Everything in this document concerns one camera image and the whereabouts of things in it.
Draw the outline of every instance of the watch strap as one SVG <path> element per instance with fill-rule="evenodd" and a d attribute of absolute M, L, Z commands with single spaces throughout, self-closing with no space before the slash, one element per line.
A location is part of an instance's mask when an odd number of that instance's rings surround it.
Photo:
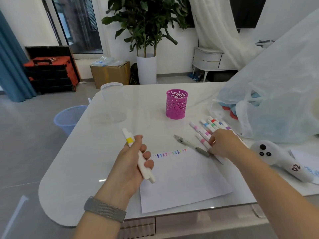
<path fill-rule="evenodd" d="M 84 210 L 120 223 L 123 223 L 126 215 L 126 211 L 94 199 L 92 196 L 86 201 Z"/>

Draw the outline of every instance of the toolbox handle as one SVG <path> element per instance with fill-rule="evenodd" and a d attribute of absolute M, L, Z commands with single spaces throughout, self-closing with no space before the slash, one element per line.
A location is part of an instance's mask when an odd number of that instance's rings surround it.
<path fill-rule="evenodd" d="M 38 65 L 38 63 L 49 63 L 49 65 L 52 64 L 52 60 L 33 60 L 34 65 Z"/>

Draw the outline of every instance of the paper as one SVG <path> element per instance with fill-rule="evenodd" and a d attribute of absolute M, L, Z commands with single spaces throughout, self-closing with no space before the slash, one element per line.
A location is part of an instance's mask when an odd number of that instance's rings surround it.
<path fill-rule="evenodd" d="M 156 182 L 144 180 L 140 187 L 142 213 L 187 205 L 232 192 L 212 158 L 193 149 L 152 156 Z"/>
<path fill-rule="evenodd" d="M 295 159 L 313 174 L 312 183 L 319 185 L 319 157 L 298 150 L 291 150 Z"/>

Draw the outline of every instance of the white plant pot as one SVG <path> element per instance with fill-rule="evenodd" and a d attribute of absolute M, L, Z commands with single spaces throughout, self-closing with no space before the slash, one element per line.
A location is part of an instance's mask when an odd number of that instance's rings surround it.
<path fill-rule="evenodd" d="M 141 85 L 156 84 L 156 56 L 147 53 L 146 58 L 136 57 L 138 63 L 138 79 Z"/>

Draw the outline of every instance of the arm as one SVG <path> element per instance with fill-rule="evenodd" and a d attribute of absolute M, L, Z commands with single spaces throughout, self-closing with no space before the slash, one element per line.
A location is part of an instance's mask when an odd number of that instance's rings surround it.
<path fill-rule="evenodd" d="M 137 167 L 139 150 L 144 153 L 146 160 L 151 157 L 150 152 L 145 152 L 146 145 L 142 145 L 141 135 L 135 136 L 135 142 L 131 148 L 126 144 L 121 150 L 107 180 L 94 196 L 95 199 L 126 210 L 130 198 L 143 181 Z M 145 166 L 152 169 L 154 162 L 148 160 Z M 115 239 L 120 226 L 121 224 L 117 221 L 86 211 L 78 223 L 73 239 Z"/>
<path fill-rule="evenodd" d="M 213 133 L 209 152 L 228 158 L 240 170 L 279 238 L 318 238 L 319 210 L 245 147 L 232 131 Z"/>

